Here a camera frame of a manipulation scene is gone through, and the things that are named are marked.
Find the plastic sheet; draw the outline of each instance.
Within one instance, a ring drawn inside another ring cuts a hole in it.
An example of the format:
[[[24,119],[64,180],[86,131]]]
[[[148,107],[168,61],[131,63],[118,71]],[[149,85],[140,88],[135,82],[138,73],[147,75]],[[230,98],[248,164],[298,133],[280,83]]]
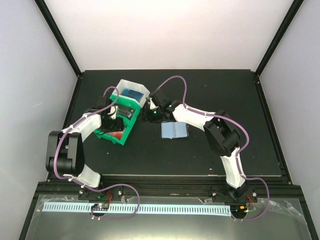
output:
[[[39,198],[27,234],[33,239],[311,239],[307,223],[296,198],[272,198],[267,213],[250,222],[233,221],[231,217],[203,215],[137,214],[128,220],[92,220],[86,213],[43,212],[45,202],[86,202],[77,196],[48,196]],[[122,197],[122,203],[135,204],[137,197]],[[143,204],[223,205],[211,198],[142,197]],[[248,212],[253,218],[266,207],[267,200],[259,198],[256,210]]]

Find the green box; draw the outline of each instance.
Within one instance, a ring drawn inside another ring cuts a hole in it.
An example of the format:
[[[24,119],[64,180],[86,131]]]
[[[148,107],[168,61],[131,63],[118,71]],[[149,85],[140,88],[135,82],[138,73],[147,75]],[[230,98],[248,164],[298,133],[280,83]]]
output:
[[[116,99],[116,96],[111,95],[110,99],[114,101]],[[121,96],[119,96],[118,100],[116,101],[116,104],[134,109],[134,113],[133,113],[133,116],[131,117],[131,119],[128,119],[125,116],[122,116],[119,114],[116,115],[117,118],[123,119],[123,124],[125,127],[125,130],[123,132],[121,139],[118,139],[115,136],[111,136],[107,133],[103,134],[103,132],[101,132],[99,129],[94,130],[94,133],[99,139],[107,139],[107,140],[110,140],[113,144],[124,145],[133,126],[134,126],[134,124],[135,124],[135,122],[137,121],[141,107],[134,100],[130,100],[128,98],[124,98]]]

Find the white wall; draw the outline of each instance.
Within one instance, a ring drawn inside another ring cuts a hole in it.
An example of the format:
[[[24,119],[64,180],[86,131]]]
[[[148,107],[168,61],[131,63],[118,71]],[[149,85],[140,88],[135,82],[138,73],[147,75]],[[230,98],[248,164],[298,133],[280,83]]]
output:
[[[0,235],[18,239],[76,76],[33,0],[0,6]]]
[[[320,234],[320,1],[304,1],[261,82],[294,184]]]
[[[80,69],[251,69],[293,0],[46,0]]]

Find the black frame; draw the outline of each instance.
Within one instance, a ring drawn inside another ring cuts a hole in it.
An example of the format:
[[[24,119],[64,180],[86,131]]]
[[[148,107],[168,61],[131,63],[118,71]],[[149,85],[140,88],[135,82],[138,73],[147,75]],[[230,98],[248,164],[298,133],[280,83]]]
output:
[[[48,23],[51,31],[53,32],[57,42],[59,43],[62,51],[64,52],[66,58],[68,59],[71,67],[73,68],[74,73],[77,76],[77,82],[75,89],[68,107],[68,111],[63,123],[63,128],[67,127],[70,123],[71,113],[75,106],[75,102],[79,93],[80,85],[82,83],[82,72],[79,69],[66,41],[64,40],[53,16],[51,15],[46,3],[44,0],[34,0],[39,7],[43,17]],[[261,107],[266,119],[266,123],[269,129],[269,133],[272,139],[272,143],[278,158],[278,164],[281,170],[280,177],[264,177],[266,180],[270,196],[272,198],[298,198],[302,207],[304,217],[307,222],[311,238],[316,240],[319,239],[315,226],[313,224],[306,200],[304,198],[302,189],[300,186],[292,185],[292,180],[290,173],[282,152],[280,142],[277,136],[277,132],[268,108],[266,97],[261,86],[261,81],[259,76],[263,72],[264,68],[268,64],[272,54],[276,50],[279,42],[284,36],[286,30],[288,29],[290,23],[298,12],[300,6],[304,0],[294,0],[285,15],[280,27],[278,28],[273,40],[271,41],[266,53],[264,54],[258,68],[253,72],[253,80],[256,86],[256,91],[258,93]],[[221,186],[225,184],[224,177],[214,177],[210,180],[205,178],[188,178],[181,177],[178,181],[177,179],[169,179],[164,177],[130,177],[130,176],[108,176],[107,181],[110,184],[123,183],[124,181],[127,184],[131,184],[136,187],[142,196],[170,196],[170,194],[179,194],[180,196],[193,196],[200,198],[207,198],[208,193],[211,191],[212,186]],[[266,190],[263,184],[259,182],[253,182],[252,185],[255,187],[255,191],[259,197],[266,197]],[[20,240],[25,239],[28,228],[31,223],[33,212],[35,210],[39,195],[78,195],[80,186],[72,182],[67,182],[65,180],[58,180],[55,176],[49,174],[45,182],[39,182],[31,201],[29,211],[27,213],[21,234]],[[123,194],[126,196],[134,195],[134,192],[130,188],[124,188]]]

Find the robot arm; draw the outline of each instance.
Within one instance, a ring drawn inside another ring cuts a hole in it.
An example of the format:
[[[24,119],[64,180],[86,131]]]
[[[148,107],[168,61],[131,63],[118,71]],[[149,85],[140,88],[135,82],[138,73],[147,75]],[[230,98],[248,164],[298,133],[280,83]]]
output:
[[[150,99],[144,106],[144,119],[150,122],[183,122],[204,131],[211,149],[220,155],[227,184],[237,193],[236,195],[241,195],[245,179],[237,167],[236,152],[239,150],[239,134],[233,124],[212,117],[216,114],[229,118],[228,114],[224,111],[215,113],[195,108],[192,110],[187,110],[181,101],[171,102],[161,89],[157,89],[150,94]],[[240,156],[238,156],[238,161],[243,173]]]
[[[99,186],[101,175],[85,164],[83,142],[98,128],[108,130],[109,132],[123,130],[124,125],[122,118],[116,118],[118,106],[112,106],[100,114],[90,115],[90,113],[95,112],[97,109],[102,109],[109,103],[110,101],[105,101],[104,106],[100,105],[98,108],[89,109],[87,113],[82,115],[82,121],[75,127],[71,125],[62,131],[52,131],[49,134],[45,163],[48,172],[54,171],[54,157],[58,142],[62,135],[68,129],[72,128],[59,149],[56,161],[57,171],[64,177],[69,177],[70,180],[75,179],[83,186],[87,185],[92,188]]]

